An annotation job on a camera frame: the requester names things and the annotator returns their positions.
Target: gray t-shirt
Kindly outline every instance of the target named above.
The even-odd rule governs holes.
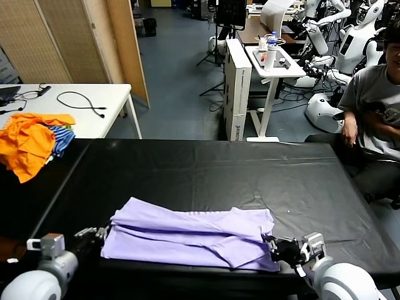
[[[344,111],[376,111],[387,125],[400,128],[400,86],[393,84],[386,73],[385,64],[357,72],[350,80],[338,107]],[[376,160],[400,162],[400,140],[365,127],[359,117],[357,126],[357,139],[367,156]]]

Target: black tablecloth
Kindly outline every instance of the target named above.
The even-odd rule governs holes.
[[[275,236],[320,232],[336,261],[361,266],[381,288],[399,284],[397,247],[325,144],[95,140],[37,236],[100,226],[131,196],[178,211],[269,208]],[[305,286],[285,264],[271,274],[102,259],[99,269],[118,283],[134,276],[166,289]]]
[[[44,166],[30,181],[20,184],[17,176],[0,164],[0,236],[28,239],[34,234],[46,209],[56,201],[91,140],[76,139],[62,159]]]

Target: orange shirt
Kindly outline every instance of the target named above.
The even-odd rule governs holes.
[[[0,130],[0,163],[19,178],[20,183],[32,179],[44,166],[56,138],[45,125],[75,124],[68,114],[14,114]]]

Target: man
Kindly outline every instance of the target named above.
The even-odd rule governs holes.
[[[400,21],[384,35],[386,64],[357,72],[339,103],[341,134],[309,136],[329,143],[371,202],[400,193]]]

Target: lavender cloth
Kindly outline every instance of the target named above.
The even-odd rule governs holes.
[[[177,212],[132,197],[111,225],[104,258],[279,270],[261,238],[274,226],[268,209]]]

